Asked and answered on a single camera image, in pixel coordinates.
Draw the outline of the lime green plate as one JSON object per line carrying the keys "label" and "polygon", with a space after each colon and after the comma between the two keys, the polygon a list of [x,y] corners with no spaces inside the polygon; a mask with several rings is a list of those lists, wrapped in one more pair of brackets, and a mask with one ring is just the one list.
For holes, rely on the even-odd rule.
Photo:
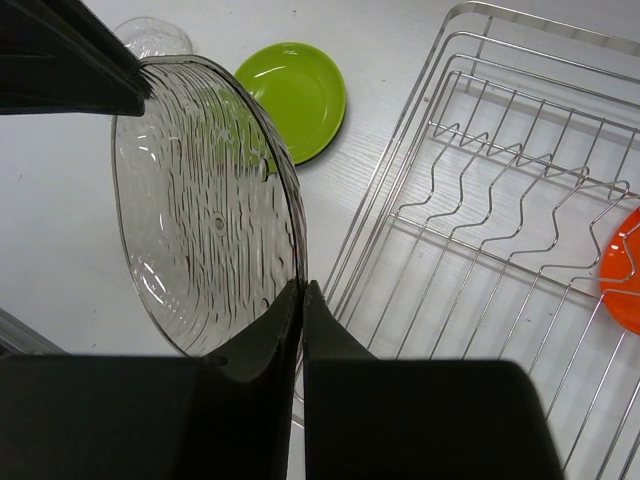
{"label": "lime green plate", "polygon": [[296,166],[320,155],[343,125],[343,75],[331,57],[314,46],[267,46],[249,56],[235,78],[270,115]]}

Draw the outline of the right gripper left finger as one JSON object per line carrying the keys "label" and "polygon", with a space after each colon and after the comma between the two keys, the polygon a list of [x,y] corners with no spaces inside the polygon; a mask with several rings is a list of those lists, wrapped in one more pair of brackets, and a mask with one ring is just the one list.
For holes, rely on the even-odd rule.
{"label": "right gripper left finger", "polygon": [[288,281],[264,314],[202,359],[203,453],[214,479],[287,476],[302,297]]}

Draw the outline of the clear glass plate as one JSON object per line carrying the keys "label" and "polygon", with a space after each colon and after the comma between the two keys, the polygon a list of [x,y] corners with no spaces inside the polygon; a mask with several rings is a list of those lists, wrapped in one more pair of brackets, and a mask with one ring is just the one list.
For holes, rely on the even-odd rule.
{"label": "clear glass plate", "polygon": [[202,356],[307,279],[293,161],[265,109],[198,55],[144,58],[145,111],[112,122],[121,242],[152,323]]}
{"label": "clear glass plate", "polygon": [[114,34],[138,59],[194,52],[190,38],[181,28],[152,17],[136,17],[123,22]]}

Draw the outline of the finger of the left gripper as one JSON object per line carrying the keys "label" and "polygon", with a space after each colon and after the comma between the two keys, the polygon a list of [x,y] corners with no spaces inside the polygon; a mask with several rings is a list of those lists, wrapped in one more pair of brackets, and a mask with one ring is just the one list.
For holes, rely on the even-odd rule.
{"label": "finger of the left gripper", "polygon": [[81,1],[1,3],[1,113],[139,117],[141,61]]}

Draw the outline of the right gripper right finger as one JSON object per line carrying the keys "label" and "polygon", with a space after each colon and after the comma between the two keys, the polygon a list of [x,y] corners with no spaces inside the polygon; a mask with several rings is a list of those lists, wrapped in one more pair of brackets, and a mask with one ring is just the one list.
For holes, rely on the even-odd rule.
{"label": "right gripper right finger", "polygon": [[329,310],[322,290],[312,280],[303,303],[303,358],[311,360],[376,360]]}

